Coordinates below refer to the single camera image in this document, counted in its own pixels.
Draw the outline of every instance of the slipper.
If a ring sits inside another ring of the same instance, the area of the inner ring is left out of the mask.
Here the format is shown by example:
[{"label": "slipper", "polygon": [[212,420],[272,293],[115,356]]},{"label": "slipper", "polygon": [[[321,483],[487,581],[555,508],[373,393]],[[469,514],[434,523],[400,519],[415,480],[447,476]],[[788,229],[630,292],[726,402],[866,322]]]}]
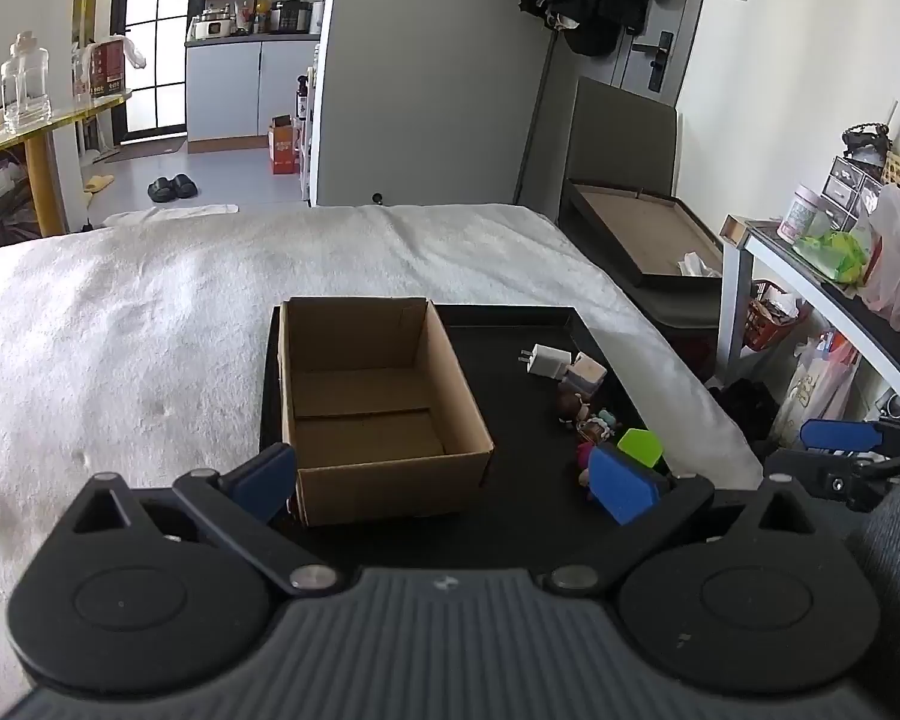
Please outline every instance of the slipper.
[{"label": "slipper", "polygon": [[186,173],[178,173],[170,183],[173,184],[173,190],[180,199],[187,199],[197,194],[197,184],[194,184]]},{"label": "slipper", "polygon": [[151,196],[154,202],[170,202],[176,199],[176,192],[173,190],[173,184],[166,180],[162,175],[151,185],[146,187],[146,193]]},{"label": "slipper", "polygon": [[112,183],[112,175],[95,175],[83,185],[83,190],[96,194],[98,191],[106,189]]}]

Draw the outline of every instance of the paper box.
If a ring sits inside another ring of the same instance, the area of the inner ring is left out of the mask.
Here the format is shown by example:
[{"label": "paper box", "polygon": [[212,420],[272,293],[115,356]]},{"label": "paper box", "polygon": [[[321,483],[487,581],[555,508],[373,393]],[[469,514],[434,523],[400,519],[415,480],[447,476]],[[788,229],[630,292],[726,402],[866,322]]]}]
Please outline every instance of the paper box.
[{"label": "paper box", "polygon": [[493,442],[428,300],[293,298],[278,366],[307,525],[447,514],[477,495]]},{"label": "paper box", "polygon": [[297,172],[299,165],[296,157],[296,129],[293,126],[293,117],[276,117],[269,126],[266,139],[274,174]]},{"label": "paper box", "polygon": [[98,43],[90,52],[90,93],[92,97],[116,95],[125,89],[124,43]]},{"label": "paper box", "polygon": [[720,293],[717,278],[684,276],[677,263],[696,251],[722,271],[720,242],[676,197],[567,180],[563,201],[573,204],[629,283],[655,290]]}]

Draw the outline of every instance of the rice cooker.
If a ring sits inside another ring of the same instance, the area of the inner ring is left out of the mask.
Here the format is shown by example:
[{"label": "rice cooker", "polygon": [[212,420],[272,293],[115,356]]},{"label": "rice cooker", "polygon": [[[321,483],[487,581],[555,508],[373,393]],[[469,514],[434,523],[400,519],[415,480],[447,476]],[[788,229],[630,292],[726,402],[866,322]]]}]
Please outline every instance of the rice cooker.
[{"label": "rice cooker", "polygon": [[194,24],[194,39],[206,40],[213,37],[227,37],[235,26],[233,14],[229,10],[204,10]]},{"label": "rice cooker", "polygon": [[314,4],[303,0],[279,0],[271,11],[271,32],[304,34],[310,28]]}]

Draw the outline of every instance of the window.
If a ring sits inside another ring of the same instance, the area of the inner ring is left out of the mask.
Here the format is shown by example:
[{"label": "window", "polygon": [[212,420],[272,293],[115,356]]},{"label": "window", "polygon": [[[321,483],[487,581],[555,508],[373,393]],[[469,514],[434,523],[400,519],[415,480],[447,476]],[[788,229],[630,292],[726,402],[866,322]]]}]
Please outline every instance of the window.
[{"label": "window", "polygon": [[188,5],[190,0],[114,0],[113,30],[123,32],[146,55],[146,68],[127,63],[133,91],[122,114],[115,112],[118,141],[183,132]]}]

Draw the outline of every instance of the black slipper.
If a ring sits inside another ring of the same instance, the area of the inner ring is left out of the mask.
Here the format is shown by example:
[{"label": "black slipper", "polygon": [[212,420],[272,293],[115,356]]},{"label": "black slipper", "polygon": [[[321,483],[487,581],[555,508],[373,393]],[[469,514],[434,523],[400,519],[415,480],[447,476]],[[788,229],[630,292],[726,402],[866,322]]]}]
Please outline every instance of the black slipper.
[{"label": "black slipper", "polygon": [[173,181],[170,183],[173,184],[173,190],[176,192],[177,197],[187,199],[188,197],[193,197],[197,194],[197,184],[194,184],[186,173],[178,173],[173,177]]},{"label": "black slipper", "polygon": [[176,191],[173,184],[166,180],[162,175],[151,185],[146,187],[146,193],[151,196],[154,202],[170,202],[176,199]]}]

